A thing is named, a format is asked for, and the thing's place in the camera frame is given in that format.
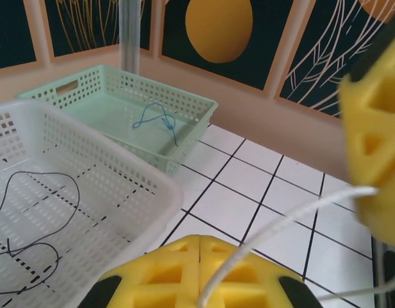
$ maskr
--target yellow circle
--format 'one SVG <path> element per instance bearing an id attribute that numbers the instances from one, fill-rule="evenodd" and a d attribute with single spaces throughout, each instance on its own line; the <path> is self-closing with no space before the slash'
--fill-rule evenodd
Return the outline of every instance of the yellow circle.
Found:
<path id="1" fill-rule="evenodd" d="M 378 21 L 388 22 L 390 18 L 394 15 L 394 12 L 390 12 L 391 9 L 395 7 L 395 0 L 358 0 L 367 12 L 367 14 L 377 19 Z"/>
<path id="2" fill-rule="evenodd" d="M 190 0 L 185 25 L 190 43 L 202 58 L 217 64 L 231 62 L 250 39 L 250 0 Z"/>

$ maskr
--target mint green plastic basket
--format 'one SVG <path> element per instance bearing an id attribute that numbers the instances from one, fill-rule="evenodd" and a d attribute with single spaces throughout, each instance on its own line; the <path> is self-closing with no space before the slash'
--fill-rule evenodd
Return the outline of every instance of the mint green plastic basket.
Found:
<path id="1" fill-rule="evenodd" d="M 163 83 L 99 65 L 18 95 L 58 106 L 77 120 L 111 138 L 159 170 L 172 175 L 205 133 L 217 103 Z M 143 123 L 145 107 L 158 102 L 176 119 L 174 132 L 163 121 Z M 159 106 L 144 119 L 162 114 Z"/>

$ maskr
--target blue string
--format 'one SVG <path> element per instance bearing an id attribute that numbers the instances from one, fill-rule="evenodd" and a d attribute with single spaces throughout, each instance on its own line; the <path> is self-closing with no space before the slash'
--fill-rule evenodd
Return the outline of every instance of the blue string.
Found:
<path id="1" fill-rule="evenodd" d="M 153 105 L 156 105 L 156 106 L 159 106 L 160 108 L 162 108 L 162 111 L 164 112 L 164 114 L 158 115 L 156 117 L 152 117 L 151 119 L 148 119 L 148 120 L 144 120 L 146 110 L 149 107 L 152 107 Z M 168 117 L 173 120 L 173 125 L 169 122 Z M 162 120 L 162 122 L 164 122 L 164 125 L 167 127 L 167 129 L 172 131 L 174 143 L 175 143 L 176 146 L 178 146 L 178 141 L 176 140 L 176 134 L 174 133 L 174 128 L 176 126 L 176 120 L 173 117 L 173 115 L 167 114 L 166 110 L 165 110 L 165 107 L 163 105 L 159 104 L 159 103 L 151 103 L 148 106 L 146 106 L 144 111 L 143 111 L 143 113 L 142 113 L 142 117 L 140 118 L 140 121 L 135 122 L 132 125 L 132 127 L 133 128 L 138 128 L 142 123 L 151 122 L 151 121 L 154 121 L 154 120 L 159 119 L 159 118 Z"/>

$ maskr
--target white plastic basket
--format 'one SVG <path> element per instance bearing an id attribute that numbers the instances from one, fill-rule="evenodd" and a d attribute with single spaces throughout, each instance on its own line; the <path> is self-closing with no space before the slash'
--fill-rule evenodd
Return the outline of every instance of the white plastic basket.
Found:
<path id="1" fill-rule="evenodd" d="M 0 307 L 77 307 L 105 271 L 142 255 L 180 210 L 168 176 L 100 133 L 37 101 L 0 105 Z M 15 255 L 17 249 L 64 229 Z M 8 253 L 7 239 L 10 243 Z"/>

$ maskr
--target black cable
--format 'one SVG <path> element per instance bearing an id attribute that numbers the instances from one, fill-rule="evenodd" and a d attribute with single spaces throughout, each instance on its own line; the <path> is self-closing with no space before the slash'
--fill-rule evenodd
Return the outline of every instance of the black cable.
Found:
<path id="1" fill-rule="evenodd" d="M 0 292 L 0 295 L 15 294 L 15 293 L 21 294 L 22 292 L 29 291 L 29 290 L 31 290 L 31 289 L 33 289 L 33 288 L 35 288 L 35 287 L 37 287 L 37 286 L 39 286 L 39 285 L 41 285 L 41 284 L 44 284 L 45 281 L 46 281 L 47 279 L 49 279 L 49 278 L 55 273 L 56 269 L 58 268 L 59 260 L 60 260 L 58 251 L 57 251 L 56 248 L 55 248 L 54 246 L 52 246 L 51 244 L 48 244 L 48 243 L 38 243 L 38 242 L 41 241 L 41 240 L 43 240 L 43 239 L 45 239 L 45 238 L 47 238 L 47 237 L 49 237 L 49 236 L 52 236 L 52 235 L 54 235 L 54 234 L 56 234 L 56 233 L 62 231 L 62 230 L 71 222 L 71 219 L 74 217 L 75 213 L 78 211 L 78 207 L 79 207 L 80 199 L 81 199 L 81 196 L 80 196 L 80 189 L 79 189 L 79 187 L 78 187 L 78 184 L 76 183 L 75 179 L 74 179 L 72 176 L 70 176 L 70 175 L 67 175 L 67 174 L 61 173 L 61 172 L 43 172 L 43 173 L 41 173 L 41 172 L 31 172 L 31 171 L 18 171 L 18 172 L 13 173 L 13 174 L 10 176 L 10 178 L 8 179 L 7 183 L 6 183 L 5 192 L 4 192 L 4 196 L 3 196 L 3 200 L 2 200 L 1 205 L 0 205 L 0 212 L 1 212 L 2 208 L 3 208 L 3 206 L 4 206 L 5 199 L 6 199 L 6 195 L 8 194 L 8 188 L 9 188 L 9 186 L 10 186 L 11 179 L 12 179 L 15 175 L 22 174 L 22 173 L 26 173 L 26 174 L 28 174 L 28 175 L 31 174 L 31 175 L 63 175 L 63 176 L 67 176 L 68 178 L 70 178 L 70 179 L 74 182 L 74 184 L 75 184 L 75 186 L 76 186 L 76 191 L 77 191 L 77 193 L 78 193 L 78 200 L 77 200 L 77 203 L 76 203 L 76 207 L 75 207 L 75 209 L 74 209 L 74 212 L 72 213 L 72 215 L 70 216 L 70 218 L 67 220 L 67 222 L 66 222 L 62 227 L 60 227 L 58 230 L 56 230 L 56 231 L 54 231 L 54 232 L 52 232 L 52 233 L 50 233 L 50 234 L 47 234 L 47 235 L 45 235 L 45 236 L 40 237 L 39 239 L 37 239 L 36 241 L 33 241 L 31 244 L 26 245 L 25 247 L 18 248 L 18 249 L 15 249 L 15 250 L 11 250 L 11 248 L 10 248 L 10 239 L 6 239 L 7 250 L 6 250 L 5 252 L 1 252 L 0 255 L 8 254 L 8 255 L 10 255 L 11 257 L 16 257 L 18 254 L 20 254 L 20 253 L 22 253 L 22 252 L 25 252 L 27 249 L 29 249 L 29 248 L 31 248 L 31 247 L 38 246 L 38 245 L 44 245 L 44 246 L 50 247 L 50 248 L 55 252 L 55 254 L 56 254 L 56 260 L 55 260 L 55 267 L 54 267 L 53 271 L 52 271 L 45 279 L 42 279 L 40 282 L 38 282 L 37 284 L 35 284 L 35 285 L 31 286 L 31 287 L 22 288 L 21 290 L 17 290 L 17 291 L 5 291 L 5 292 Z"/>

